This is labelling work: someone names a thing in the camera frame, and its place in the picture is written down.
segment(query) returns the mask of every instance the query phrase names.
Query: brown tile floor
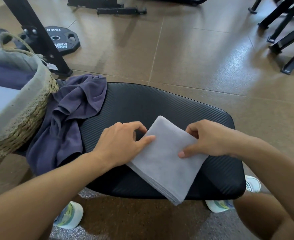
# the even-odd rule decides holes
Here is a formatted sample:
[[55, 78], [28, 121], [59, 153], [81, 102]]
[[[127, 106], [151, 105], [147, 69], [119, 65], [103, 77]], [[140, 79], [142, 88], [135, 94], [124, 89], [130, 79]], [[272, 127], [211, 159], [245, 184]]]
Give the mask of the brown tile floor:
[[[191, 7], [118, 0], [145, 6], [148, 14], [97, 16], [95, 10], [68, 7], [67, 0], [29, 0], [44, 26], [69, 27], [78, 34], [81, 48], [65, 56], [75, 74], [105, 74], [111, 82], [145, 84], [216, 106], [231, 114], [236, 129], [294, 158], [294, 71], [291, 76], [279, 72], [294, 55], [294, 44], [277, 57], [269, 54], [266, 37], [283, 18], [257, 32], [257, 23], [275, 5], [263, 0], [258, 14], [250, 15], [247, 8], [254, 1], [208, 0]], [[21, 32], [6, 6], [0, 7], [0, 28]], [[293, 29], [294, 20], [279, 37]], [[0, 192], [26, 173], [21, 163], [9, 156], [1, 164]], [[14, 180], [13, 171], [21, 177]], [[235, 211], [211, 214], [202, 202], [174, 207], [90, 190], [80, 195], [76, 201], [85, 209], [80, 226], [54, 228], [52, 239], [253, 239]]]

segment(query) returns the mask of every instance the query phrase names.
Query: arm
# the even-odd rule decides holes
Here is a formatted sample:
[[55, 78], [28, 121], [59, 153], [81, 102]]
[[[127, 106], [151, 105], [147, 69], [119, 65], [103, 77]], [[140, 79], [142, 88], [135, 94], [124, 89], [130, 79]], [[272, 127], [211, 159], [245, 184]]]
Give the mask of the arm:
[[186, 131], [198, 139], [179, 156], [196, 153], [231, 155], [241, 159], [277, 198], [294, 221], [294, 160], [267, 142], [212, 121], [190, 124]]
[[95, 178], [132, 160], [155, 137], [133, 140], [140, 122], [107, 128], [95, 147], [73, 162], [0, 195], [0, 240], [38, 239], [70, 200]]

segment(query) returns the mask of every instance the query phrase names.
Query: dark purple cloth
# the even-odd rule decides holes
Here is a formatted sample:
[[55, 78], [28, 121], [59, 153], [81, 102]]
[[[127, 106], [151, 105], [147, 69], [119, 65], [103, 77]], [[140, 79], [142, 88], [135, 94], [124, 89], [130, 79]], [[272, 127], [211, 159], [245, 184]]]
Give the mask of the dark purple cloth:
[[0, 87], [21, 90], [36, 72], [23, 71], [14, 65], [0, 63]]
[[105, 77], [86, 74], [71, 77], [49, 96], [44, 121], [26, 154], [33, 173], [49, 172], [70, 155], [83, 152], [77, 119], [97, 115], [106, 90]]

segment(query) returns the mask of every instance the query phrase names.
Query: woven basket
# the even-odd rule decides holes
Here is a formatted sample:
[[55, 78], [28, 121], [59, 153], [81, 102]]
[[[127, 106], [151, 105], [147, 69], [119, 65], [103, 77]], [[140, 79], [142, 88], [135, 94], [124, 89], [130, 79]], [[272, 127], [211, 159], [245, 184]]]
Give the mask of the woven basket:
[[[12, 36], [21, 41], [29, 51], [7, 49], [3, 40]], [[0, 62], [8, 63], [25, 71], [35, 71], [34, 77], [20, 90], [19, 94], [0, 111], [0, 159], [14, 152], [27, 142], [42, 123], [48, 96], [59, 87], [49, 69], [43, 64], [42, 56], [19, 37], [7, 32], [0, 35]]]

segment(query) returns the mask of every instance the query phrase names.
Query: person's right arm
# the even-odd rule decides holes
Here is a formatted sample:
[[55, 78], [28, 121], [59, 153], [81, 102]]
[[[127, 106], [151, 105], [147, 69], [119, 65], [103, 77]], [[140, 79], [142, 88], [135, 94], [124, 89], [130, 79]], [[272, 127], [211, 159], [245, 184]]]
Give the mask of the person's right arm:
[[186, 131], [198, 139], [179, 153], [181, 158], [197, 153], [212, 156], [231, 155], [241, 159], [277, 198], [294, 221], [294, 160], [267, 142], [202, 120], [190, 124]]

